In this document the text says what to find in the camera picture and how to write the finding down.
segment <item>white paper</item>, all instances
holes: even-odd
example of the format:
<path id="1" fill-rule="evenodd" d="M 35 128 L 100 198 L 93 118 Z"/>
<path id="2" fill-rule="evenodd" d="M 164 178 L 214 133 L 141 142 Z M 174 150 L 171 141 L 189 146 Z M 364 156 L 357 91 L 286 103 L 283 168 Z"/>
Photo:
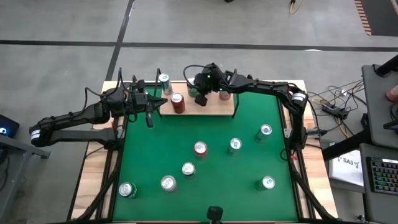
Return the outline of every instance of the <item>white paper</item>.
<path id="1" fill-rule="evenodd" d="M 329 177 L 363 187 L 361 152 L 353 150 L 329 163 Z"/>

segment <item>table leg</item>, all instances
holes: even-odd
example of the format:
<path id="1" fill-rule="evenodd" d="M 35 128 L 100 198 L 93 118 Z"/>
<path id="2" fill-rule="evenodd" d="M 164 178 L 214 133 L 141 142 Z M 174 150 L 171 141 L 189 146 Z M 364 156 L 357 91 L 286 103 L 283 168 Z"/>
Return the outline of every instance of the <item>table leg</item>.
<path id="1" fill-rule="evenodd" d="M 344 141 L 341 141 L 337 144 L 334 144 L 326 149 L 322 150 L 323 160 L 329 161 L 334 159 L 338 156 L 351 152 L 354 149 L 359 148 L 359 144 L 361 143 L 370 143 L 372 144 L 371 140 L 371 133 L 369 128 L 365 128 L 361 132 L 351 136 Z"/>

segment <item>wooden shelf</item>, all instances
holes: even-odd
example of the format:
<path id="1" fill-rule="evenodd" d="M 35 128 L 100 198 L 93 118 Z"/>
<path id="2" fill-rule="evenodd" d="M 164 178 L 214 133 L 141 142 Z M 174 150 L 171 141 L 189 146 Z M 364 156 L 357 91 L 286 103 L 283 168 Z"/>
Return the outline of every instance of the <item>wooden shelf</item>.
<path id="1" fill-rule="evenodd" d="M 195 99 L 188 95 L 186 83 L 172 83 L 173 93 L 183 95 L 185 101 L 185 111 L 181 114 L 174 112 L 171 102 L 171 95 L 162 92 L 162 98 L 169 101 L 160 107 L 162 115 L 212 115 L 212 116 L 232 116 L 234 114 L 234 96 L 229 100 L 220 100 L 218 93 L 207 94 L 207 105 L 200 106 L 195 103 Z"/>

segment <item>gray concrete floor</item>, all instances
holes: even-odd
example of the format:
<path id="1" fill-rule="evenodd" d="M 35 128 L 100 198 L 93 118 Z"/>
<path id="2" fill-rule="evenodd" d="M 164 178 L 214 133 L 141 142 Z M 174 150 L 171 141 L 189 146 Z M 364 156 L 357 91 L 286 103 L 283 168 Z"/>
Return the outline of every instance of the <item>gray concrete floor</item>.
<path id="1" fill-rule="evenodd" d="M 128 0 L 0 0 L 0 40 L 115 42 Z M 398 47 L 397 37 L 364 33 L 354 1 L 305 0 L 294 16 L 288 0 L 136 0 L 125 42 L 173 42 L 348 47 Z M 21 124 L 17 139 L 30 142 L 28 127 L 39 119 L 80 110 L 84 87 L 100 90 L 113 47 L 0 45 L 0 113 Z M 307 52 L 288 50 L 141 49 L 122 48 L 116 68 L 153 80 L 156 68 L 182 79 L 190 64 L 215 62 L 268 80 L 305 80 L 307 90 L 361 79 L 361 66 L 383 63 L 395 53 Z M 96 101 L 94 96 L 89 102 Z M 354 132 L 366 108 L 346 120 Z M 320 116 L 320 127 L 335 122 Z M 341 141 L 338 130 L 325 139 Z M 59 143 L 47 161 L 33 158 L 23 197 L 9 220 L 15 223 L 65 221 L 86 144 Z M 339 217 L 354 220 L 363 213 L 361 195 L 333 189 Z"/>

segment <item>keyboard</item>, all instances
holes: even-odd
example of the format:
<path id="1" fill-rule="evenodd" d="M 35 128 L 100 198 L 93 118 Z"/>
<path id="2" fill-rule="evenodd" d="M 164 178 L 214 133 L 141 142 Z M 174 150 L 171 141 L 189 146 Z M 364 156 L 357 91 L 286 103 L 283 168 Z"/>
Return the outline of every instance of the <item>keyboard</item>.
<path id="1" fill-rule="evenodd" d="M 367 157 L 373 192 L 398 195 L 398 161 Z"/>

